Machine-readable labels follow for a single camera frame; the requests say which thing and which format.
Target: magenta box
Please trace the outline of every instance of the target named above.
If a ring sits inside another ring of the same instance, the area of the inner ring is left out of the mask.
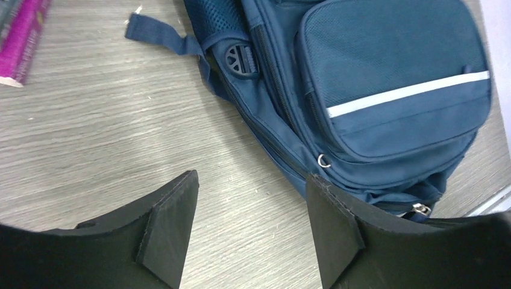
[[[0,51],[0,84],[23,87],[51,0],[24,0]]]

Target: wood grain surface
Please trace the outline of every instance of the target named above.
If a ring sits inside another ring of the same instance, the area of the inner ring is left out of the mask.
[[[196,58],[124,39],[139,5],[54,0],[26,87],[0,87],[0,222],[73,228],[196,169],[182,288],[320,288],[304,201],[206,89]],[[181,1],[142,5],[191,32]],[[509,185],[510,165],[495,98],[436,214],[460,216]]]

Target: blue strap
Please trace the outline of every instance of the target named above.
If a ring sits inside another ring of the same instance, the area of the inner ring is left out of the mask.
[[[217,73],[212,73],[211,65],[206,60],[201,45],[194,36],[187,35],[182,38],[176,30],[154,18],[133,13],[126,29],[127,39],[141,41],[149,44],[162,45],[178,55],[197,55],[202,78],[209,85],[214,94],[229,101],[225,87],[222,85]]]

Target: white reflective strip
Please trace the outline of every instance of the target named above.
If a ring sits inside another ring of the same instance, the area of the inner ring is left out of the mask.
[[[327,108],[330,118],[341,116],[343,114],[352,113],[353,111],[371,107],[373,105],[383,104],[389,101],[395,101],[401,98],[418,95],[424,92],[430,92],[436,89],[442,89],[453,85],[474,82],[490,78],[490,71],[460,74],[439,80],[424,82],[412,86],[403,87],[401,89],[391,90],[389,92],[379,93],[377,95],[367,96],[357,99],[356,101],[346,102],[334,107]]]

